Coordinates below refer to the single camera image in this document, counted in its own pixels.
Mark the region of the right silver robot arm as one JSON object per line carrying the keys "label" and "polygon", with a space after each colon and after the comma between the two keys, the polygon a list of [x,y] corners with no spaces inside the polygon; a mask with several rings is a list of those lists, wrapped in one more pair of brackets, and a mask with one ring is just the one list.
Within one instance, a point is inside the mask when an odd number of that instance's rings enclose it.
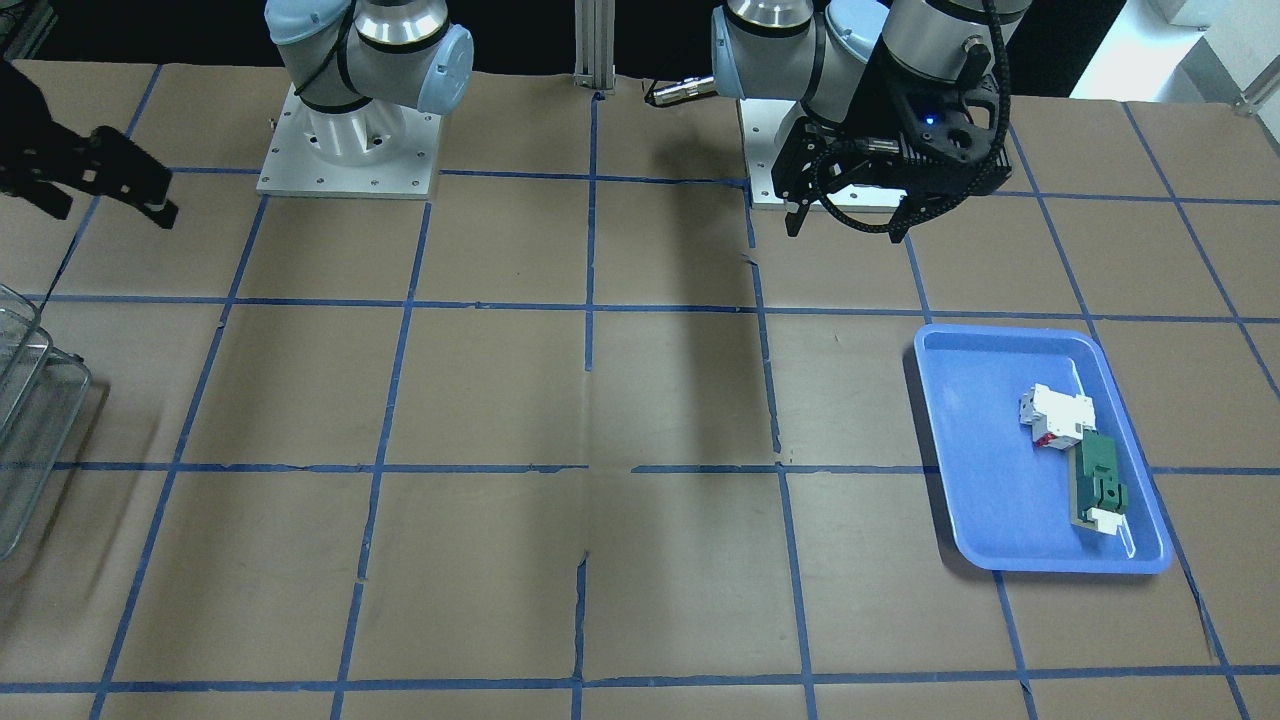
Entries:
{"label": "right silver robot arm", "polygon": [[[474,37],[443,1],[269,1],[291,77],[256,188],[296,199],[426,201],[443,120],[474,69]],[[78,135],[40,87],[3,63],[1,187],[64,219],[70,192],[114,199],[175,224],[172,169],[110,126]]]}

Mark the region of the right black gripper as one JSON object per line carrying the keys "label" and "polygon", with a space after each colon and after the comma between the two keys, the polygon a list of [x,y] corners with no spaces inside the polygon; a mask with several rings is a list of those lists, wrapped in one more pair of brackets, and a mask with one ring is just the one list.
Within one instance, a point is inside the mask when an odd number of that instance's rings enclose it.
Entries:
{"label": "right black gripper", "polygon": [[88,136],[58,123],[44,92],[10,61],[1,70],[1,190],[65,220],[64,186],[115,199],[169,231],[179,208],[169,199],[172,170],[110,126]]}

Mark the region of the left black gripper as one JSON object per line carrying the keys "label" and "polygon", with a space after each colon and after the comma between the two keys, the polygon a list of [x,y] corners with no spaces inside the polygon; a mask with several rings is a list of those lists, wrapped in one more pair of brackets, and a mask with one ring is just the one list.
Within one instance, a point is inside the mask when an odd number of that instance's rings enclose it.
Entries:
{"label": "left black gripper", "polygon": [[799,237],[815,206],[860,225],[832,201],[851,184],[905,192],[886,224],[891,243],[1000,190],[1011,177],[1010,90],[1004,50],[966,50],[955,82],[925,79],[873,51],[844,120],[804,108],[787,133],[772,167],[774,192],[787,201],[787,237]]}

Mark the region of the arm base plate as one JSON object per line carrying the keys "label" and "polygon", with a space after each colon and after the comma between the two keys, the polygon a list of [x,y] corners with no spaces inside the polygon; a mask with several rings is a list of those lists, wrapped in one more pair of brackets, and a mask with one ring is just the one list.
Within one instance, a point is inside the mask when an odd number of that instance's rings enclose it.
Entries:
{"label": "arm base plate", "polygon": [[372,100],[325,114],[288,92],[256,190],[294,199],[430,200],[445,118]]}
{"label": "arm base plate", "polygon": [[[749,170],[751,204],[767,211],[786,211],[787,201],[777,196],[772,167],[803,110],[796,101],[781,99],[744,99],[739,101],[742,150]],[[832,195],[832,201],[845,213],[870,213],[874,222],[883,222],[905,197],[900,188],[851,184]]]}

